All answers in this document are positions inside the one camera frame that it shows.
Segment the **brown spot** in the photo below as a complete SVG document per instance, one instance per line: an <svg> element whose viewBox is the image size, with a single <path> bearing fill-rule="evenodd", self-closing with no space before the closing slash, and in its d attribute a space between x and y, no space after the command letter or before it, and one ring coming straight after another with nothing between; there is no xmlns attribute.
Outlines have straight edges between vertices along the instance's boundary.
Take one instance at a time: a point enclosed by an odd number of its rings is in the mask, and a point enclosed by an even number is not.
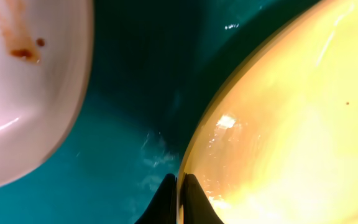
<svg viewBox="0 0 358 224"><path fill-rule="evenodd" d="M24 58L26 60L30 59L33 56L31 51L27 49L11 50L11 55L14 57Z"/></svg>
<svg viewBox="0 0 358 224"><path fill-rule="evenodd" d="M43 40L43 38L38 38L36 40L36 42L37 42L37 45L40 46L40 47L45 46L45 41Z"/></svg>

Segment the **teal surface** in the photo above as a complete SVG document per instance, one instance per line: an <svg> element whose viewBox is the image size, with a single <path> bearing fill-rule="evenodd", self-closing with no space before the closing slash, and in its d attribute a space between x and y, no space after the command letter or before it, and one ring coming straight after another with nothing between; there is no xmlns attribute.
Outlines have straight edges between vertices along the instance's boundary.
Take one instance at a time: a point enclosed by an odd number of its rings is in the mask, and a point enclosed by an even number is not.
<svg viewBox="0 0 358 224"><path fill-rule="evenodd" d="M275 2L95 0L78 121L44 165L0 188L0 223L133 223L231 71L316 1Z"/></svg>

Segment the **white plate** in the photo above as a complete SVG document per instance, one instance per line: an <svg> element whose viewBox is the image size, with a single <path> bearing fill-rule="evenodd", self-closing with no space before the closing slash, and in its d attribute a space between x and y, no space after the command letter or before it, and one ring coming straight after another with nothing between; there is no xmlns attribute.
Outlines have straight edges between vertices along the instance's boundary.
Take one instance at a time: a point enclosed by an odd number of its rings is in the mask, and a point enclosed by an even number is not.
<svg viewBox="0 0 358 224"><path fill-rule="evenodd" d="M45 162L70 132L92 46L91 0L0 0L0 186ZM12 55L20 49L33 56Z"/></svg>

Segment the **blue-green background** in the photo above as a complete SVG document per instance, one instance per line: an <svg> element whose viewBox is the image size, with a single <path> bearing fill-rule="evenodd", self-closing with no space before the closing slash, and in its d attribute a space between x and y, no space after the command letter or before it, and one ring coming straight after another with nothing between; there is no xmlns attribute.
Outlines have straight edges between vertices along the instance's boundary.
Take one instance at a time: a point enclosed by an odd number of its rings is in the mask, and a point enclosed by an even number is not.
<svg viewBox="0 0 358 224"><path fill-rule="evenodd" d="M317 1L95 0L83 109L44 165L0 188L0 223L134 223L222 82Z"/></svg>

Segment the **food residue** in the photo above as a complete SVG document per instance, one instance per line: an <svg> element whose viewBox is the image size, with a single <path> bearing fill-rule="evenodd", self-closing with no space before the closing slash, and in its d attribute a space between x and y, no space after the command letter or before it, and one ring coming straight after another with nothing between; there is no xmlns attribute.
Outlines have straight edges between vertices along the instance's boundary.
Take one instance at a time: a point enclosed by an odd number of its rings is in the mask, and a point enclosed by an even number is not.
<svg viewBox="0 0 358 224"><path fill-rule="evenodd" d="M43 38L38 38L38 39L36 40L36 43L37 43L37 45L38 45L39 47L45 46L45 40L43 40Z"/></svg>
<svg viewBox="0 0 358 224"><path fill-rule="evenodd" d="M40 53L22 18L24 3L22 0L5 0L5 2L11 17L7 20L5 17L0 16L0 30L8 53L26 62L38 63L40 61ZM36 41L37 45L45 45L43 39L41 39L41 44L38 40Z"/></svg>

